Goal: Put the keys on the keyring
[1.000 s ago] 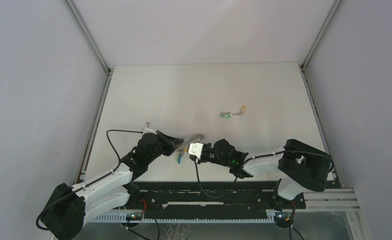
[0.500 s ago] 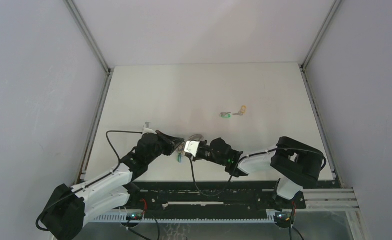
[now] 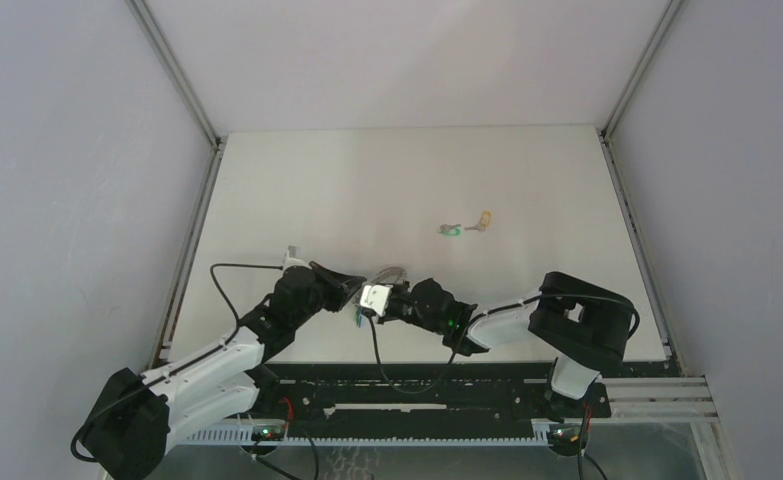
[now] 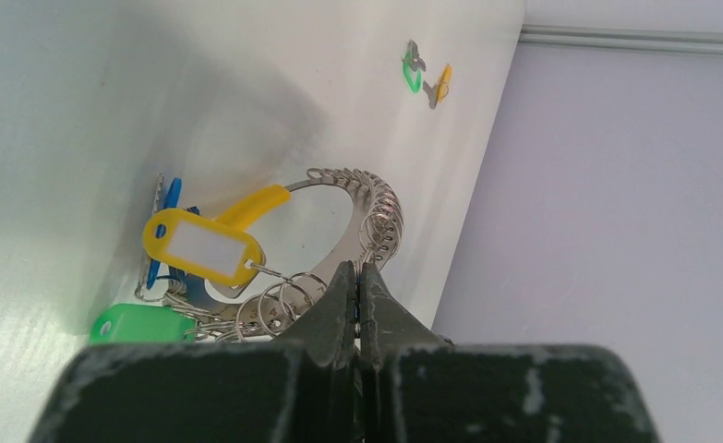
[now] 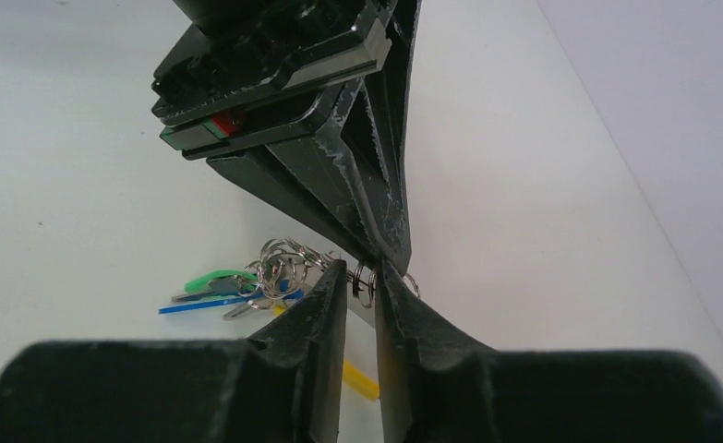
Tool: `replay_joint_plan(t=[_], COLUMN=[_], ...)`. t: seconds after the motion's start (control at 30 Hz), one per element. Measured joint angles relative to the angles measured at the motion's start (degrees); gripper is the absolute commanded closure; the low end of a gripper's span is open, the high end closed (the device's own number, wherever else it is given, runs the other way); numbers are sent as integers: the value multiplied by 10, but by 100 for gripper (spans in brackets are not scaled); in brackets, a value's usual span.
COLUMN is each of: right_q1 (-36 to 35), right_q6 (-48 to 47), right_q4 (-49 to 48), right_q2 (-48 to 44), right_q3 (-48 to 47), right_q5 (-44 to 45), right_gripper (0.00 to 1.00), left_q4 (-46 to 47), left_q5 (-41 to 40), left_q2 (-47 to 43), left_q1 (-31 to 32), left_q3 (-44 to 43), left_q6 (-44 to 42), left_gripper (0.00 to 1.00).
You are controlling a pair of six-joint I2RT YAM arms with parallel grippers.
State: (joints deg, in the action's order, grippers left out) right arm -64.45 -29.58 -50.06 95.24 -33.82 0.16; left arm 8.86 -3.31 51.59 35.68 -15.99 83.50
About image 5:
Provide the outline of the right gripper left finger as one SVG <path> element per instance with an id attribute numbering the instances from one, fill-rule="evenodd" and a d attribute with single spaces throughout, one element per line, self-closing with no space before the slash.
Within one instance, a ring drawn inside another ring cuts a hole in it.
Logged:
<path id="1" fill-rule="evenodd" d="M 0 374 L 0 442 L 334 442 L 345 277 L 244 339 L 32 344 Z"/>

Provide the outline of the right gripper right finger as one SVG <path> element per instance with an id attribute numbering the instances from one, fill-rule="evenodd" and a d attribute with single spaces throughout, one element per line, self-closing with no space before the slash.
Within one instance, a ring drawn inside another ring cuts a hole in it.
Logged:
<path id="1" fill-rule="evenodd" d="M 723 389 L 688 353 L 498 351 L 376 274 L 387 442 L 723 442 Z"/>

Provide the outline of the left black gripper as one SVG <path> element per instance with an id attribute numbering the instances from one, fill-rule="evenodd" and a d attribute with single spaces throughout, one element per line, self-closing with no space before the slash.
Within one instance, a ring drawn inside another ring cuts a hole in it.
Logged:
<path id="1" fill-rule="evenodd" d="M 181 1 L 157 66 L 161 140 L 405 274 L 404 150 L 419 1 Z M 361 78 L 355 97 L 338 97 Z"/>

